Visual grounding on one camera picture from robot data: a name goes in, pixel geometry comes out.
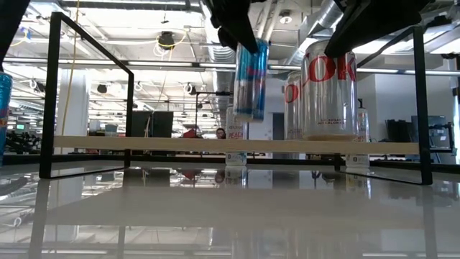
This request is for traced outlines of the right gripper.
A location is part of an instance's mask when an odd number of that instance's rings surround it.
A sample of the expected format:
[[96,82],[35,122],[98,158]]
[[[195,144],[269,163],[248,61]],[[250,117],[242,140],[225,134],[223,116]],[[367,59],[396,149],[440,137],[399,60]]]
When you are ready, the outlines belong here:
[[420,11],[432,0],[333,0],[344,12],[325,49],[337,58],[421,21]]

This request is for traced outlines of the blue silver Red Bull can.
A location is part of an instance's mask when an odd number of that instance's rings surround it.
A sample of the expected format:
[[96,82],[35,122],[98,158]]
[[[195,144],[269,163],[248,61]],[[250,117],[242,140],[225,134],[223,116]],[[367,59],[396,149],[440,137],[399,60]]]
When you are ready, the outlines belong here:
[[12,77],[9,74],[0,72],[0,167],[3,165],[12,87]]
[[256,39],[256,43],[258,52],[255,54],[241,44],[236,50],[233,113],[245,122],[262,122],[265,116],[265,81],[270,44],[262,39]]

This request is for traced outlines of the silver Diet Coke can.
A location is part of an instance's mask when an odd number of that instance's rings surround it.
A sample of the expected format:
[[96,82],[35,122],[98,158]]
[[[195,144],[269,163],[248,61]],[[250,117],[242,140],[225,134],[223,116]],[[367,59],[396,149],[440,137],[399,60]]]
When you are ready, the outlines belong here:
[[288,77],[284,87],[285,100],[285,139],[303,139],[303,107],[301,100],[301,72],[293,71]]
[[347,52],[330,58],[327,44],[310,45],[301,65],[303,139],[352,141],[359,131],[356,57]]

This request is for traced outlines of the white Celsius peach can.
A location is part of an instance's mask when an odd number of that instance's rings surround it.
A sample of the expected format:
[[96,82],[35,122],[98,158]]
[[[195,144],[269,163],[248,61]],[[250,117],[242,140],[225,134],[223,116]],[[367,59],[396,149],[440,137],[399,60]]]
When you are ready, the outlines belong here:
[[[247,126],[245,121],[241,121],[234,115],[234,108],[230,105],[226,110],[226,139],[227,140],[246,140]],[[243,166],[247,164],[247,154],[245,152],[226,153],[226,164]]]

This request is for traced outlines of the white Celsius can orange print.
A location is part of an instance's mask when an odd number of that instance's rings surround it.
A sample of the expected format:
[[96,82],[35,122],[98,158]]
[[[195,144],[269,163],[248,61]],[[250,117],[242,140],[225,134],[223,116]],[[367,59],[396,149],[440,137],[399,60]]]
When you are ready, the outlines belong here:
[[[354,139],[355,142],[369,142],[369,118],[368,112],[365,108],[358,108],[357,110],[357,125],[358,135]],[[353,154],[346,156],[347,168],[368,168],[369,155],[368,154]]]

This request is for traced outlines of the black computer monitor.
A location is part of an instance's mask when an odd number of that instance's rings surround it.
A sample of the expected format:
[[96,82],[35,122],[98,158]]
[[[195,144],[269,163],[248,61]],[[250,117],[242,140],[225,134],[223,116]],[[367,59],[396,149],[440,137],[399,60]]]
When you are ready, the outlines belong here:
[[135,111],[132,117],[132,137],[172,137],[173,112]]

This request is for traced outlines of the silver ventilation duct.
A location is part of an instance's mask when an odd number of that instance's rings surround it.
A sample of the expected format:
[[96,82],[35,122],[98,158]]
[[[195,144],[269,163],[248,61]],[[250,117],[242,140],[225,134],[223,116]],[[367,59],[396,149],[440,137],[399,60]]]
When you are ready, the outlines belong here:
[[[208,55],[212,63],[232,63],[235,64],[235,52],[230,47],[222,47],[218,30],[211,23],[211,12],[206,5],[206,0],[199,0],[203,12],[203,25],[206,33],[206,42],[208,46]],[[213,89],[216,92],[233,91],[234,72],[213,71]],[[222,127],[226,124],[226,111],[230,98],[228,96],[215,97],[216,109],[220,116]]]
[[341,0],[323,0],[321,8],[308,15],[298,30],[298,48],[285,61],[285,65],[300,65],[306,48],[316,41],[314,35],[326,30],[332,32],[344,15]]

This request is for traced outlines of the black metal stand frame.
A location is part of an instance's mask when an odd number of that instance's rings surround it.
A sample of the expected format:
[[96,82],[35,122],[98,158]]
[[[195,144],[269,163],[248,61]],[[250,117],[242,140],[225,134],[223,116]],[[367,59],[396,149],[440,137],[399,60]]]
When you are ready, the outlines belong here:
[[[198,117],[199,104],[209,100],[212,106],[211,111],[218,115],[219,119],[226,119],[226,110],[232,104],[233,94],[229,91],[197,91],[195,94],[195,117]],[[213,100],[216,99],[216,108],[213,107]]]

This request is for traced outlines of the wooden shelf black metal frame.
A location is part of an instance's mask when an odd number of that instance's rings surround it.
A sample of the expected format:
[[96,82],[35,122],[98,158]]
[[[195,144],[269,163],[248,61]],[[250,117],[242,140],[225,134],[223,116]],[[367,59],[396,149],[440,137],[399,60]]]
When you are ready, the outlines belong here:
[[330,153],[340,154],[418,154],[420,156],[421,185],[433,183],[431,170],[431,148],[428,140],[428,104],[426,88],[426,69],[423,54],[423,36],[420,27],[415,27],[415,82],[416,103],[418,116],[419,142],[324,142],[298,140],[204,140],[132,137],[127,132],[123,137],[86,137],[55,135],[55,110],[58,87],[58,66],[60,32],[62,24],[68,25],[74,32],[87,40],[109,60],[113,61],[128,75],[128,97],[126,123],[132,123],[132,107],[134,98],[134,74],[105,47],[78,26],[70,17],[62,12],[53,12],[50,18],[50,36],[47,56],[47,78],[45,92],[44,124],[42,147],[40,154],[40,178],[50,179],[52,157],[57,147],[95,148],[105,150],[123,150],[124,164],[130,166],[133,150],[162,150],[162,151],[246,151],[246,152],[276,152],[276,153]]

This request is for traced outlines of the black table frame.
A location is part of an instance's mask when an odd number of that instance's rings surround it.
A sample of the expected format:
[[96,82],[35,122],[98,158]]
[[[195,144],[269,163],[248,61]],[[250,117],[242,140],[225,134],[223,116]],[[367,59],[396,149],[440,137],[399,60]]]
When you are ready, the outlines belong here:
[[[123,155],[93,155],[93,154],[70,154],[53,155],[53,163],[80,162],[89,160],[114,160],[124,162]],[[134,162],[163,162],[163,163],[225,163],[224,158],[212,157],[165,157],[165,156],[141,156],[132,155]],[[35,164],[40,162],[39,155],[4,155],[3,165]],[[247,165],[335,165],[333,160],[287,160],[287,159],[261,159],[248,158]],[[417,171],[420,163],[397,161],[397,160],[375,160],[370,162],[371,167],[396,168]],[[460,165],[432,164],[431,170],[439,173],[450,173],[460,175]]]

